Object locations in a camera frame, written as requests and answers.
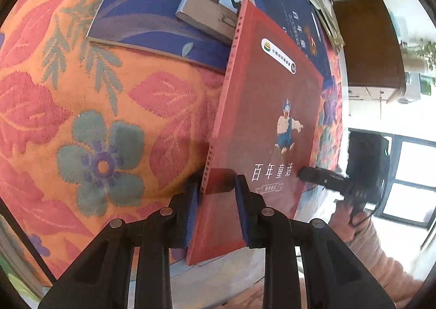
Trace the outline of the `right hand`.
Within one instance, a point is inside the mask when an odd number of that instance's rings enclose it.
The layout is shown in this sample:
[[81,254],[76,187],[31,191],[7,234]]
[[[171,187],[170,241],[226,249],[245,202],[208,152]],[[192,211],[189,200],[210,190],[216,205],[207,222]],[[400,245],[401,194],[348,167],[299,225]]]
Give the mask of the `right hand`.
[[335,211],[328,222],[329,227],[345,243],[352,241],[355,235],[362,231],[370,222],[370,217],[366,212],[359,212],[351,218],[352,211],[352,206],[343,201],[338,201],[335,204]]

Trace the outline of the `right sleeve forearm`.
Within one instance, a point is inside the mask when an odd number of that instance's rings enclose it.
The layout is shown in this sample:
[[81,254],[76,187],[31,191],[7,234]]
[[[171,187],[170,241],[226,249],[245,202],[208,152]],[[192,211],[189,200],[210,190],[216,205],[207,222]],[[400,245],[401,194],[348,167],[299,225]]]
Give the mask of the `right sleeve forearm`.
[[423,285],[423,280],[415,279],[404,271],[402,264],[392,257],[387,257],[376,232],[373,222],[358,232],[348,242],[356,257],[378,280],[396,308],[405,308]]

